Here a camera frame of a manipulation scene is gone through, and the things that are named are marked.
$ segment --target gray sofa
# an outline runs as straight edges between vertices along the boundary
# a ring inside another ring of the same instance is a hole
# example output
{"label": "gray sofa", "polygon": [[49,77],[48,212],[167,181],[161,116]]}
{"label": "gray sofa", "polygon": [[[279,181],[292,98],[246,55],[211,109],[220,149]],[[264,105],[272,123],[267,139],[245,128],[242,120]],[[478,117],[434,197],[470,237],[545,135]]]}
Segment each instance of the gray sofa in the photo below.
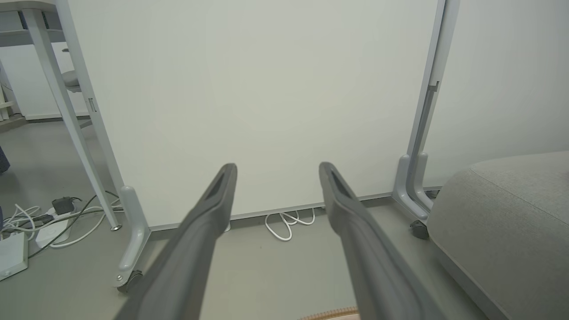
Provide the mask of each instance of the gray sofa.
{"label": "gray sofa", "polygon": [[457,173],[428,230],[440,262],[489,319],[569,319],[569,151]]}

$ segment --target gray floor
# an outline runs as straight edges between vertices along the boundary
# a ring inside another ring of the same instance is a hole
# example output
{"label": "gray floor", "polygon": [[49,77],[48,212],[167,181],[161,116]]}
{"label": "gray floor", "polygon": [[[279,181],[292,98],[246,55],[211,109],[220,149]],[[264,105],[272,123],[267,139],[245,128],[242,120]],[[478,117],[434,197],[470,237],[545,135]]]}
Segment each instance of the gray floor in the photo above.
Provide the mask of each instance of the gray floor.
{"label": "gray floor", "polygon": [[[98,159],[97,166],[103,171],[100,149],[97,150],[94,134],[88,131],[92,128],[84,130],[93,157]],[[26,125],[0,134],[0,145],[13,163],[11,175],[0,176],[2,207],[14,202],[47,206],[56,194],[86,198],[92,194],[79,159],[73,154],[71,141],[64,133],[63,124],[53,122]],[[57,154],[65,156],[53,154],[54,148],[59,151]],[[111,188],[108,173],[102,175],[106,186]],[[484,319],[434,259],[429,242],[410,235],[410,219],[397,203],[381,199],[368,201],[366,205],[448,319]],[[98,217],[80,219],[73,227],[71,239],[90,229]],[[122,221],[124,217],[118,215],[118,218]],[[286,235],[277,216],[271,218],[274,229]],[[311,226],[294,225],[292,231],[292,240],[284,243],[267,231],[262,219],[234,221],[232,230],[217,241],[201,318],[298,319],[354,306],[340,240],[326,216],[317,216]],[[172,231],[161,231],[151,235],[140,269],[147,270],[171,234]],[[111,232],[105,221],[81,242],[68,248],[48,249],[32,258],[27,270],[0,281],[0,318],[112,319],[127,299],[112,288],[112,282],[128,239],[127,224]]]}
{"label": "gray floor", "polygon": [[[93,126],[82,132],[103,186],[114,192]],[[13,213],[14,203],[23,208],[50,208],[52,200],[63,196],[89,199],[94,195],[63,122],[27,124],[0,133],[0,146],[11,164],[0,175],[0,206],[4,212]]]}

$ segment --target black cable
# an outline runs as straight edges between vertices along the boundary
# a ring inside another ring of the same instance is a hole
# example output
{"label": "black cable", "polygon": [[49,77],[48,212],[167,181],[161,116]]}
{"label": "black cable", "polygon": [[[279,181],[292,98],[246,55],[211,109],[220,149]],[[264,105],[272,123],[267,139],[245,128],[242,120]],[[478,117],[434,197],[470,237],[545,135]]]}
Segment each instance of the black cable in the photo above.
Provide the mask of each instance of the black cable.
{"label": "black cable", "polygon": [[[73,218],[75,218],[75,217],[77,217],[77,216],[83,216],[83,215],[92,214],[92,213],[95,213],[95,212],[104,212],[104,211],[105,211],[105,210],[91,210],[91,211],[83,212],[83,213],[78,214],[78,215],[67,216],[67,217],[58,219],[57,222],[61,222],[61,221],[73,219]],[[113,211],[123,211],[123,208],[113,208]],[[30,223],[30,222],[29,222],[29,221],[26,221],[26,222],[24,222],[22,225],[20,225],[18,228],[24,228],[24,225],[26,225],[26,224],[28,224],[28,223]],[[19,230],[15,230],[15,229],[6,229],[6,230],[4,230],[3,232],[10,233],[10,232],[18,232],[18,231],[19,231]]]}
{"label": "black cable", "polygon": [[91,199],[89,199],[89,201],[87,201],[87,203],[85,204],[85,206],[83,207],[83,209],[81,209],[81,211],[79,212],[79,214],[75,217],[75,220],[73,220],[68,226],[67,228],[65,228],[64,231],[62,231],[60,234],[58,234],[55,238],[53,238],[48,244],[46,244],[43,248],[40,248],[38,251],[32,253],[31,255],[28,256],[28,259],[33,258],[35,256],[38,255],[38,253],[40,253],[41,251],[44,251],[46,248],[49,248],[49,246],[55,242],[55,240],[57,240],[57,238],[59,238],[62,234],[64,234],[67,230],[69,230],[69,228],[71,228],[71,226],[73,225],[73,223],[75,223],[75,221],[77,221],[77,219],[79,219],[79,216],[81,214],[83,214],[83,212],[85,211],[85,209],[87,209],[87,207],[89,206],[89,204],[91,204],[91,202],[93,200],[95,200],[95,198],[97,197],[97,195],[94,195]]}
{"label": "black cable", "polygon": [[118,195],[116,195],[116,194],[114,194],[114,193],[112,193],[112,192],[110,192],[110,191],[106,191],[106,190],[105,190],[105,192],[108,193],[108,194],[110,194],[111,196],[113,196],[113,197],[115,197],[115,198],[120,198]]}
{"label": "black cable", "polygon": [[[107,192],[108,194],[113,195],[113,196],[115,196],[115,197],[118,198],[118,195],[116,195],[116,194],[114,194],[114,193],[112,193],[112,192],[110,192],[110,191],[106,191],[106,190],[105,190],[105,192]],[[30,258],[32,258],[32,257],[35,257],[36,255],[38,255],[38,253],[40,253],[41,251],[44,251],[46,248],[48,248],[52,243],[55,242],[55,240],[57,240],[57,238],[59,238],[62,234],[64,234],[67,230],[69,230],[69,228],[71,228],[71,226],[73,225],[73,223],[75,223],[75,222],[79,219],[79,217],[80,217],[81,215],[83,215],[83,214],[90,214],[90,213],[92,213],[92,212],[95,212],[95,211],[89,211],[89,212],[84,212],[84,211],[87,209],[87,207],[89,206],[89,204],[91,204],[91,202],[92,202],[96,197],[97,197],[97,195],[94,195],[91,199],[89,199],[89,201],[87,201],[87,203],[85,204],[85,206],[83,207],[83,209],[81,209],[81,211],[79,212],[79,214],[75,217],[75,219],[74,219],[73,221],[71,221],[71,223],[67,226],[67,228],[65,228],[64,231],[62,231],[62,232],[61,232],[60,234],[58,234],[55,238],[53,238],[53,239],[52,239],[48,244],[46,244],[43,248],[40,248],[38,251],[36,251],[36,252],[32,253],[31,255],[29,255],[29,256],[28,256],[28,259],[30,259]]]}

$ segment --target mobile whiteboard stand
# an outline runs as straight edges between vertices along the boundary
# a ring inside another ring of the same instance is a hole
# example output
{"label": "mobile whiteboard stand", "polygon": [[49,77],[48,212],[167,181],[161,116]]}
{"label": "mobile whiteboard stand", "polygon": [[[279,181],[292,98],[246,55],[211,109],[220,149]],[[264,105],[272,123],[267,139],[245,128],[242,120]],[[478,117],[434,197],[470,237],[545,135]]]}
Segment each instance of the mobile whiteboard stand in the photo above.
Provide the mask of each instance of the mobile whiteboard stand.
{"label": "mobile whiteboard stand", "polygon": [[423,152],[423,147],[427,139],[436,97],[443,80],[444,67],[447,64],[448,52],[451,48],[459,4],[460,0],[441,0],[437,5],[435,25],[433,26],[413,130],[411,131],[407,154],[399,159],[395,186],[393,187],[393,198],[418,219],[411,225],[413,234],[423,239],[428,237],[426,224],[428,213],[432,208],[432,200],[427,197],[423,188],[423,177],[428,157]]}

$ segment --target baseboard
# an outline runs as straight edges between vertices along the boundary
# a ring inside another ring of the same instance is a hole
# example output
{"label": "baseboard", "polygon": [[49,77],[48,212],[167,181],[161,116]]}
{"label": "baseboard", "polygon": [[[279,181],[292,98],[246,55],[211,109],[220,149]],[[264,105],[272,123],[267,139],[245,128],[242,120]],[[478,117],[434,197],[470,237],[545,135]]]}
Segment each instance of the baseboard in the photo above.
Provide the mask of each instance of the baseboard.
{"label": "baseboard", "polygon": [[[89,116],[88,111],[76,111],[75,115],[77,117],[84,117]],[[61,118],[60,113],[47,113],[47,114],[27,114],[26,120],[43,120],[43,119],[54,119],[54,118]]]}
{"label": "baseboard", "polygon": [[[360,201],[365,200],[372,200],[372,199],[379,199],[379,198],[387,198],[391,196],[391,192],[386,192],[384,194],[374,194],[374,195],[367,195],[367,196],[360,196],[358,199]],[[248,219],[248,218],[256,218],[259,216],[266,216],[266,215],[273,215],[278,214],[280,212],[290,212],[295,210],[305,210],[305,209],[312,209],[312,208],[321,208],[324,207],[324,202],[312,203],[312,204],[305,204],[303,206],[296,206],[296,207],[288,207],[288,208],[281,208],[281,209],[273,209],[273,210],[264,210],[264,211],[257,211],[251,212],[248,214],[238,214],[238,215],[231,215],[229,218],[231,221],[233,220],[240,220],[240,219]],[[170,223],[170,224],[161,224],[155,225],[150,227],[150,231],[162,231],[168,229],[175,229],[180,226],[180,223]]]}

